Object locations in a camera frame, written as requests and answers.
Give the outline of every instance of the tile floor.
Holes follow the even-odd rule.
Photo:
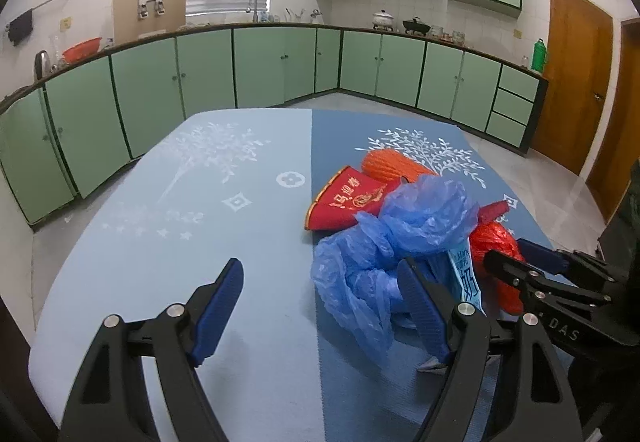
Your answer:
[[[295,108],[350,110],[420,117],[413,112],[355,96],[333,93],[294,104]],[[469,144],[511,186],[556,247],[593,254],[605,223],[584,181],[530,150],[521,157],[493,143],[463,132]],[[37,324],[44,300],[82,231],[126,173],[103,184],[88,199],[42,226],[33,241],[33,313]]]

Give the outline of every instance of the drawer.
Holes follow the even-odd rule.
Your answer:
[[[507,65],[503,65],[498,86],[527,98],[529,101],[535,101],[538,83],[539,80],[537,78]]]
[[[506,115],[511,119],[515,119],[518,123],[527,125],[532,108],[533,103],[498,88],[498,92],[495,95],[494,112]]]
[[[513,146],[520,146],[524,135],[524,126],[508,117],[492,112],[486,133]]]

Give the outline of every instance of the white pot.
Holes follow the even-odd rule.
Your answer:
[[[385,10],[373,15],[373,25],[391,28],[394,26],[394,18]]]

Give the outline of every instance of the green bottle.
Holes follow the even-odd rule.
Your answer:
[[[546,64],[545,42],[540,38],[533,46],[533,57],[531,58],[531,69],[542,73]]]

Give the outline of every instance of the light switch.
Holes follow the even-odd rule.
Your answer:
[[[66,31],[67,29],[71,29],[71,20],[73,18],[68,16],[67,18],[62,18],[60,20],[60,31]]]

